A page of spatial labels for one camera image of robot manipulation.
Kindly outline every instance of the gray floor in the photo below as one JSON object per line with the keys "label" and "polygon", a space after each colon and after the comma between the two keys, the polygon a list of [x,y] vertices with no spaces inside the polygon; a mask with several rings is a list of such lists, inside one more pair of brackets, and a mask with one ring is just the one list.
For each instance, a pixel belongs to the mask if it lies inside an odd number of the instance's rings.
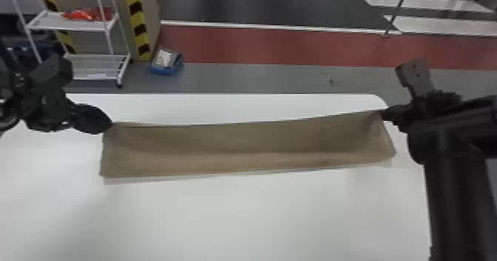
{"label": "gray floor", "polygon": [[[432,70],[437,88],[465,98],[497,94],[497,72]],[[68,92],[220,92],[220,93],[370,93],[388,105],[409,100],[392,68],[320,67],[259,64],[185,64],[175,76],[153,75],[145,64],[133,64],[124,88],[112,82],[74,81]]]}

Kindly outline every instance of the shelf rack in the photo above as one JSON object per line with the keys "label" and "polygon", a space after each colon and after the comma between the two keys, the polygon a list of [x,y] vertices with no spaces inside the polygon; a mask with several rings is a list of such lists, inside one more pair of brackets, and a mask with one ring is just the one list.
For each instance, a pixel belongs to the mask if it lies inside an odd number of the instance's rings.
{"label": "shelf rack", "polygon": [[[45,4],[40,0],[43,11],[41,11],[29,24],[26,23],[21,8],[17,0],[12,0],[16,12],[18,14],[20,22],[24,26],[24,31],[30,41],[31,47],[38,63],[41,63],[41,56],[39,54],[38,48],[31,35],[31,30],[66,30],[66,31],[78,31],[78,32],[94,32],[103,33],[106,37],[107,46],[109,48],[109,54],[71,54],[68,52],[64,45],[64,42],[60,40],[58,34],[57,38],[62,44],[65,50],[64,57],[72,62],[72,69],[74,73],[75,80],[90,80],[90,81],[115,81],[118,88],[123,86],[123,76],[128,64],[132,61],[131,54],[129,53],[129,45],[124,35],[123,22],[119,19],[119,14],[117,13],[117,4],[115,0],[112,1],[112,11],[113,16],[110,21],[81,21],[81,20],[70,20],[64,18],[60,12],[53,12],[47,10]],[[100,10],[101,17],[104,15],[104,6],[102,0],[97,0],[98,8]],[[121,28],[121,33],[123,35],[124,44],[126,46],[125,55],[116,55],[110,34],[112,28],[118,23]]]}

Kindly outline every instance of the yellow and black striped pillar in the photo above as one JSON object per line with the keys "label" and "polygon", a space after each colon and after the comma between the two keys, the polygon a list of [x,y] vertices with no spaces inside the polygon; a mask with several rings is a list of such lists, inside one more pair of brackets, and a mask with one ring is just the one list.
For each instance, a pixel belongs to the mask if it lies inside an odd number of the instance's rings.
{"label": "yellow and black striped pillar", "polygon": [[145,14],[141,0],[126,0],[129,9],[130,24],[140,61],[148,61],[152,57],[149,34],[146,31]]}
{"label": "yellow and black striped pillar", "polygon": [[[47,6],[47,9],[50,11],[58,12],[57,8],[57,2],[55,0],[43,0],[45,5]],[[74,49],[74,43],[72,42],[71,36],[69,36],[69,33],[65,30],[59,30],[57,32],[59,40],[64,43],[64,46],[67,48],[67,52],[69,53],[75,53]]]}

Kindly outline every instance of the folded fabric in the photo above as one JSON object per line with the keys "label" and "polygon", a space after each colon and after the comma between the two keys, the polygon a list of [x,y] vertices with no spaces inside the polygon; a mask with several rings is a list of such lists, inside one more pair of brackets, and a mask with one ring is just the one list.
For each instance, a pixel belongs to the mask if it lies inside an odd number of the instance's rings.
{"label": "folded fabric", "polygon": [[378,112],[194,126],[116,123],[101,175],[150,177],[333,168],[395,155]]}

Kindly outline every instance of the black robotic arm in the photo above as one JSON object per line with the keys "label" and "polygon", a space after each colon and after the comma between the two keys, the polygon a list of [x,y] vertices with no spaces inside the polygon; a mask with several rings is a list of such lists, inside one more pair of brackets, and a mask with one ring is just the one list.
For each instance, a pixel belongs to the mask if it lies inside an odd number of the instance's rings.
{"label": "black robotic arm", "polygon": [[0,56],[6,69],[0,71],[0,132],[19,121],[40,132],[74,128],[96,135],[111,127],[112,121],[94,106],[75,104],[62,89],[72,80],[70,61],[52,55],[34,70],[23,70],[0,40]]}

